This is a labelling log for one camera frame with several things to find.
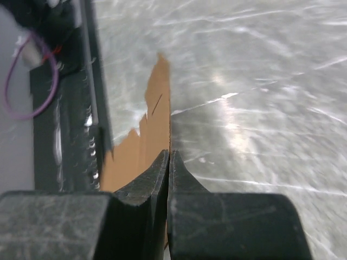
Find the brown cardboard box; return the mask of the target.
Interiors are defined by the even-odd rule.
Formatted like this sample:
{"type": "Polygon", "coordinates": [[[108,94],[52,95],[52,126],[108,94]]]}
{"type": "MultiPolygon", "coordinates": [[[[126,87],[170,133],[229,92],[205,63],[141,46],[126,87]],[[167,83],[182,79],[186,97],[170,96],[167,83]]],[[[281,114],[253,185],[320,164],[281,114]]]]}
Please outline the brown cardboard box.
{"type": "Polygon", "coordinates": [[[164,249],[171,155],[170,65],[158,54],[145,92],[147,111],[104,157],[100,189],[108,199],[98,247],[140,258],[164,249]]]}

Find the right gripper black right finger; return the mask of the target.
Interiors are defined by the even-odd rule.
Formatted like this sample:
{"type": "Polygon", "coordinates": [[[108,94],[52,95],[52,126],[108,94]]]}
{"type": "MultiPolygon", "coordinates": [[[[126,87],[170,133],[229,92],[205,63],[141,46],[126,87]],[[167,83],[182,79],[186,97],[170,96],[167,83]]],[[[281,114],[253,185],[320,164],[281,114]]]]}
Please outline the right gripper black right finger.
{"type": "Polygon", "coordinates": [[[311,259],[294,204],[276,193],[208,191],[178,151],[169,165],[172,259],[311,259]]]}

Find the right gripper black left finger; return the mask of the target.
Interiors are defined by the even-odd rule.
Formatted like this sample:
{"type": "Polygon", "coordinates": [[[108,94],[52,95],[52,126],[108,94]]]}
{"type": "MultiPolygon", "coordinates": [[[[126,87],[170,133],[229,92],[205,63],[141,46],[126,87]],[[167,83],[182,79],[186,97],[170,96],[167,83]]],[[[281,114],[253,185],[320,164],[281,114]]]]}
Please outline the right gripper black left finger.
{"type": "Polygon", "coordinates": [[[1,259],[162,259],[169,153],[116,192],[1,195],[1,259]]]}

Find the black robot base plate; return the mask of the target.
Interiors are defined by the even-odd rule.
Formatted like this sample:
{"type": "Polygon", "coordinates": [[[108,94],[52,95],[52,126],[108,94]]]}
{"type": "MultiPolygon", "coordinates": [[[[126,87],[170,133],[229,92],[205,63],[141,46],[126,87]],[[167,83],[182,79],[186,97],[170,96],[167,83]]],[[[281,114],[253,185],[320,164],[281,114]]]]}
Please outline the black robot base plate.
{"type": "Polygon", "coordinates": [[[34,188],[49,192],[100,187],[112,146],[92,1],[63,1],[75,29],[57,50],[53,101],[33,120],[34,188]]]}

